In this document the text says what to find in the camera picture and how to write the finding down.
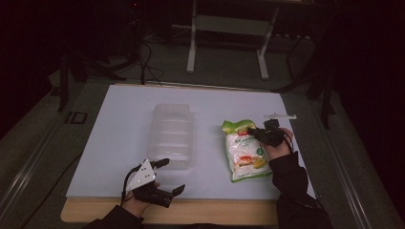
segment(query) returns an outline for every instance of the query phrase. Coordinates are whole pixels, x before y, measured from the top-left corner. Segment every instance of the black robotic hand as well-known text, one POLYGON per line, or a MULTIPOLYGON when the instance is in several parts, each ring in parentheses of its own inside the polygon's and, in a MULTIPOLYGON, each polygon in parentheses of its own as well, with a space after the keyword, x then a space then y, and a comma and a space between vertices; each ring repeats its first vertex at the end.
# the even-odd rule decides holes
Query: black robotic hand
POLYGON ((265 128, 248 128, 247 133, 253 135, 258 141, 270 145, 272 147, 277 147, 286 138, 286 133, 279 129, 279 123, 277 119, 271 119, 266 121, 265 128))
POLYGON ((185 185, 179 186, 171 193, 160 190, 155 185, 156 174, 155 168, 160 168, 169 163, 169 159, 162 159, 158 161, 143 161, 136 168, 132 169, 125 178, 124 186, 121 194, 121 203, 125 201, 126 191, 131 191, 134 197, 143 202, 149 202, 168 208, 172 199, 182 193, 185 185), (127 186, 129 176, 136 173, 131 182, 127 186))

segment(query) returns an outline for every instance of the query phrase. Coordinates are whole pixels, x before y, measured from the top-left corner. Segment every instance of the white table surface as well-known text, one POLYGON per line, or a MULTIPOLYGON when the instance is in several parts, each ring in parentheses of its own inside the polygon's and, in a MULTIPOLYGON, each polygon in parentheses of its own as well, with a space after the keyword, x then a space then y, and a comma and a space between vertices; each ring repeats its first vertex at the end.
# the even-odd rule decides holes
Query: white table surface
MULTIPOLYGON (((69 187, 68 198, 119 197, 127 173, 146 159, 155 106, 188 104, 194 116, 194 151, 188 170, 157 169, 165 191, 185 184, 178 198, 277 199, 271 177, 230 181, 221 125, 224 120, 253 120, 263 128, 264 115, 285 115, 279 94, 246 91, 114 85, 104 99, 83 156, 69 187)), ((287 119, 280 125, 292 129, 287 119)), ((295 150, 299 151, 295 138, 295 150)), ((299 163, 305 163, 299 156, 299 163)), ((314 197, 309 182, 308 193, 314 197)))

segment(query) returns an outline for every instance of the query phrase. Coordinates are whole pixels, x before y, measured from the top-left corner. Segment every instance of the clear plastic container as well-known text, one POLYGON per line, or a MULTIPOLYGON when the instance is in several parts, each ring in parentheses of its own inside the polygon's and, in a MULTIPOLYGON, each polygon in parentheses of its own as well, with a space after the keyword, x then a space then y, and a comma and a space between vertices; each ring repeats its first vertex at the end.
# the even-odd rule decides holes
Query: clear plastic container
POLYGON ((193 153, 193 116, 186 104, 158 104, 148 142, 150 160, 169 158, 161 169, 190 168, 193 153))

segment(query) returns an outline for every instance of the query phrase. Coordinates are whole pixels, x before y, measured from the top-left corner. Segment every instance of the black sleeve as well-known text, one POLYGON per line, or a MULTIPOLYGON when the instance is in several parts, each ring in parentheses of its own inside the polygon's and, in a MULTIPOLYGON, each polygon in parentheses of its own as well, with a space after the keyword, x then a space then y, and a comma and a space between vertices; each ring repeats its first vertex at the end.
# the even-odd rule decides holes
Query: black sleeve
POLYGON ((332 228, 326 212, 307 194, 307 170, 298 164, 298 154, 272 159, 269 165, 273 184, 281 192, 277 201, 279 228, 332 228))
POLYGON ((120 206, 116 206, 103 219, 96 219, 83 227, 83 229, 137 229, 140 228, 143 218, 137 218, 120 206))

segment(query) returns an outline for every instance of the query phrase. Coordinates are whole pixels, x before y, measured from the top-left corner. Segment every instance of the black cable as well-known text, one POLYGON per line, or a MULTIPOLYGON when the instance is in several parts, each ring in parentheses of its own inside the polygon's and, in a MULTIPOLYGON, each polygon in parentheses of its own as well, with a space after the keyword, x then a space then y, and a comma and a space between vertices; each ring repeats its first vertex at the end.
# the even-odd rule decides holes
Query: black cable
POLYGON ((75 157, 75 159, 73 159, 71 161, 71 163, 69 163, 69 165, 65 168, 65 170, 63 170, 62 174, 59 176, 59 178, 56 180, 56 182, 54 183, 53 187, 51 188, 51 190, 48 192, 48 194, 42 199, 42 201, 39 203, 39 205, 35 208, 35 210, 31 213, 31 215, 24 221, 24 223, 20 226, 20 229, 23 229, 27 226, 27 224, 30 222, 30 220, 35 216, 35 214, 39 211, 39 209, 42 207, 42 205, 44 205, 44 203, 47 201, 47 199, 49 198, 49 196, 52 194, 54 188, 56 187, 56 185, 59 183, 60 179, 63 178, 63 176, 66 174, 66 172, 68 172, 68 170, 72 167, 72 165, 83 155, 83 153, 81 153, 80 155, 78 155, 77 157, 75 157))
POLYGON ((110 71, 122 70, 124 68, 133 66, 133 64, 135 64, 137 62, 138 56, 139 56, 136 51, 136 48, 138 46, 137 35, 139 37, 141 37, 141 34, 142 34, 141 23, 144 21, 144 19, 146 17, 146 3, 140 3, 141 5, 143 5, 143 10, 136 10, 137 7, 141 7, 141 6, 134 4, 132 1, 122 1, 119 3, 121 3, 120 6, 118 6, 120 8, 121 13, 126 12, 125 14, 127 14, 126 16, 128 16, 128 18, 130 19, 130 22, 129 22, 128 26, 126 26, 124 28, 123 35, 119 42, 118 52, 121 51, 122 40, 127 32, 129 32, 129 34, 131 36, 130 39, 134 42, 134 44, 133 44, 133 47, 132 47, 130 53, 128 54, 128 59, 126 61, 124 61, 122 63, 118 63, 116 65, 99 64, 103 68, 110 70, 110 71))
POLYGON ((144 42, 141 42, 141 44, 146 46, 146 48, 148 48, 148 50, 149 50, 148 58, 146 59, 145 63, 141 64, 142 71, 141 71, 141 74, 140 74, 140 84, 145 85, 145 68, 148 65, 148 62, 149 62, 149 60, 150 60, 150 58, 152 56, 152 49, 151 49, 151 47, 149 45, 147 45, 144 42))
POLYGON ((148 68, 149 73, 152 74, 152 77, 154 77, 154 79, 155 79, 156 81, 158 81, 158 83, 161 85, 161 82, 160 82, 159 79, 163 77, 164 71, 159 70, 159 69, 156 69, 156 68, 151 68, 150 66, 147 66, 147 68, 148 68), (151 69, 160 71, 160 72, 161 72, 161 75, 160 75, 159 77, 156 77, 156 76, 152 73, 151 69))
POLYGON ((126 201, 125 196, 126 196, 126 186, 127 186, 127 183, 128 183, 128 179, 131 176, 131 174, 133 174, 134 172, 139 170, 140 166, 141 165, 139 165, 139 166, 133 168, 132 170, 130 170, 129 173, 127 174, 127 176, 125 177, 124 185, 122 187, 122 193, 121 193, 121 204, 126 201))
POLYGON ((294 143, 292 142, 291 137, 290 137, 289 135, 286 135, 286 136, 284 137, 284 141, 286 142, 286 144, 287 144, 287 146, 288 146, 289 152, 290 152, 291 154, 294 154, 294 143))

